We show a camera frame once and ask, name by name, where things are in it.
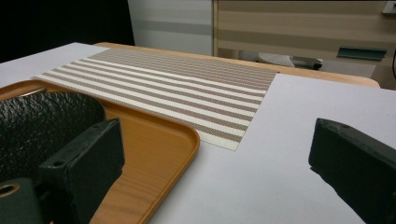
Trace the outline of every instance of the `screw hole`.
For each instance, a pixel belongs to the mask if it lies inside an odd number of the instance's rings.
[[[64,161],[56,161],[55,163],[53,163],[54,167],[58,167],[58,166],[62,166],[64,164]]]
[[[0,198],[13,194],[20,188],[18,183],[8,184],[0,187]]]

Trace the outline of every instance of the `white table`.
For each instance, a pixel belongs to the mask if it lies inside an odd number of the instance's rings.
[[[0,86],[96,54],[71,44],[0,64]],[[396,147],[396,91],[277,75],[236,151],[202,142],[150,223],[362,223],[308,154],[317,118]]]

